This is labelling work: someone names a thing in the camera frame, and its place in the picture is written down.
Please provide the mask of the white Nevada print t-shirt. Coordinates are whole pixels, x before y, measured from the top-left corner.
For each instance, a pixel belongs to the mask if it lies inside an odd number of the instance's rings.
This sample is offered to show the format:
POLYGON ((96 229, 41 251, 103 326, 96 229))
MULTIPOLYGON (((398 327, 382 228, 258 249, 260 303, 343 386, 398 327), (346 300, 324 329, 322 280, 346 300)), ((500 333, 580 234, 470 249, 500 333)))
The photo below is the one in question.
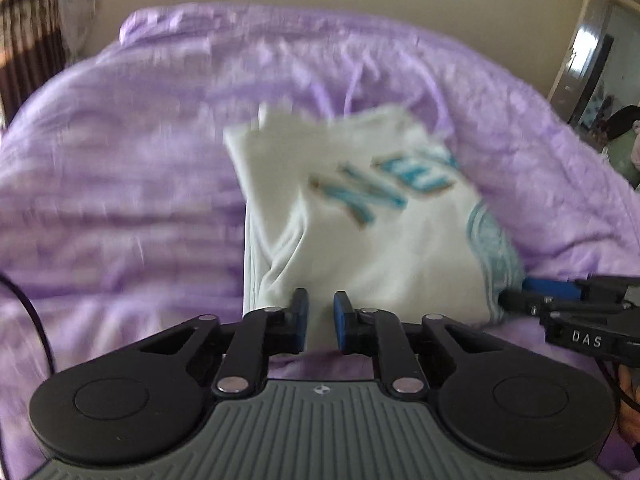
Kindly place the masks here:
POLYGON ((503 320, 520 257, 454 155, 408 110, 316 122, 263 107, 224 132, 246 201, 243 308, 308 295, 305 347, 336 347, 333 298, 417 323, 503 320))

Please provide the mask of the purple floral bed sheet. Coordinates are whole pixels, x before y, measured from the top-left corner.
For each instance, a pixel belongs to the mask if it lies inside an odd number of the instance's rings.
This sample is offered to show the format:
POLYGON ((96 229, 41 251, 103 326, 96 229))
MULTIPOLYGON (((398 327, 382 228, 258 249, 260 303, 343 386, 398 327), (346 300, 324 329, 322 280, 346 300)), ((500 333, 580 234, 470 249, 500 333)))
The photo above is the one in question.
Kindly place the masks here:
MULTIPOLYGON (((534 88, 463 44, 277 6, 139 11, 111 47, 39 90, 1 141, 2 477, 634 477, 626 448, 573 466, 475 455, 424 404, 385 394, 372 360, 337 340, 270 356, 258 393, 220 402, 154 460, 66 463, 43 451, 29 403, 53 375, 201 315, 230 324, 252 312, 246 201, 224 132, 263 107, 328 122, 386 105, 454 155, 509 235, 523 281, 638 276, 638 193, 534 88)), ((620 360, 549 344, 540 315, 503 313, 484 327, 450 320, 599 379, 615 406, 605 443, 615 441, 624 420, 608 384, 620 360)), ((436 315, 446 316, 422 320, 436 315)))

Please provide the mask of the brown patterned curtain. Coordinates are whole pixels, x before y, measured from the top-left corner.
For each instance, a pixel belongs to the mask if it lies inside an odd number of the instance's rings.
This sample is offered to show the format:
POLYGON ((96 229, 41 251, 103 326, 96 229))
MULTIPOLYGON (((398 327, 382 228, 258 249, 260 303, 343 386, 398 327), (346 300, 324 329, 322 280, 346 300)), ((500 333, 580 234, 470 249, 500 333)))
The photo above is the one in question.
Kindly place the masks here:
POLYGON ((58 0, 1 0, 1 118, 65 66, 58 0))

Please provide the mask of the open room door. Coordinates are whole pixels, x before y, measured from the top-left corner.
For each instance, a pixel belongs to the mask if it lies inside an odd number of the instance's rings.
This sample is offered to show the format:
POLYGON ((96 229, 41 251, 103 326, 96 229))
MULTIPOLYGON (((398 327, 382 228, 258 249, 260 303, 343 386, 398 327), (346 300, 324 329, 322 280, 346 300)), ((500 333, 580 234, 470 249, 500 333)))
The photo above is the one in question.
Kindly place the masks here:
POLYGON ((548 101, 576 128, 639 102, 639 0, 582 0, 548 101))

